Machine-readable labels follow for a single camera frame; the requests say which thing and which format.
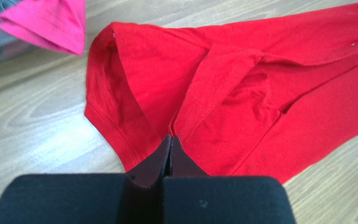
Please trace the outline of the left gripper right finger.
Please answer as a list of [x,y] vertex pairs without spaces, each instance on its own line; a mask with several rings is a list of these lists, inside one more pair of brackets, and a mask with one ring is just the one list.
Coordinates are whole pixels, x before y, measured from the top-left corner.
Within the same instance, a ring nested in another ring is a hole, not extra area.
[[293,224],[283,186],[268,176],[209,176],[173,136],[163,179],[165,224]]

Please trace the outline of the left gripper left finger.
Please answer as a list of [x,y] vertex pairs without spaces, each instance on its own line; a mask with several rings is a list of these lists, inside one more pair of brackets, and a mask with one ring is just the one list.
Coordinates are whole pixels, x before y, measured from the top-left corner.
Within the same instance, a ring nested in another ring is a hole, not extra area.
[[166,135],[124,174],[18,176],[0,198],[0,224],[160,224],[170,149]]

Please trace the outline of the red t-shirt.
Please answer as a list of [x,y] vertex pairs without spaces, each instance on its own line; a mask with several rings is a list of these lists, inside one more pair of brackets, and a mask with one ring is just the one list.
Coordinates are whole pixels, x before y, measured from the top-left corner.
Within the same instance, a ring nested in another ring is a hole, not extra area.
[[286,182],[358,135],[358,3],[200,28],[113,22],[85,116],[125,170],[170,134],[209,175]]

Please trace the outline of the pink t-shirt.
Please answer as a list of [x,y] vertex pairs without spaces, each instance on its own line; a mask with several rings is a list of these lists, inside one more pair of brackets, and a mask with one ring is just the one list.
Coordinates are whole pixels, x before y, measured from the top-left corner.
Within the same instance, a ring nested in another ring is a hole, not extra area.
[[0,13],[0,29],[32,45],[83,55],[85,0],[23,0]]

